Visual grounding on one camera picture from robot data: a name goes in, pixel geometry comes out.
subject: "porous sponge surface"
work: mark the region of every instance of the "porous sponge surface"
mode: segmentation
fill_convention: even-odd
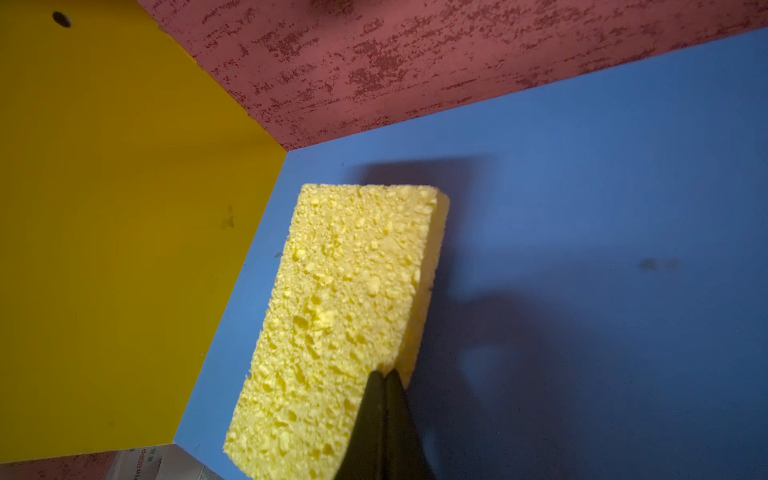
[[[375,369],[407,386],[448,198],[305,185],[224,451],[251,478],[333,478]]]

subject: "yellow sponge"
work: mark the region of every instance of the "yellow sponge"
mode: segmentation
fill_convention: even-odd
[[[251,478],[333,478],[368,375],[419,353],[448,198],[305,185],[224,451]]]

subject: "red panel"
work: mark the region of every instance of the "red panel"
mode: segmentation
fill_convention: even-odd
[[[139,0],[286,149],[768,26],[768,0]]]

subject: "yellow surface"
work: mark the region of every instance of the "yellow surface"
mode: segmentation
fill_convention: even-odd
[[[285,151],[132,0],[0,53],[0,462],[170,443]]]
[[[434,187],[304,186],[224,444],[246,475],[333,478],[368,375],[408,386],[448,207]]]

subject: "blue panel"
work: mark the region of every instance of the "blue panel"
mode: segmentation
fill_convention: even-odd
[[[227,480],[310,182],[452,198],[409,390],[441,480],[768,478],[768,30],[291,152],[176,437]]]

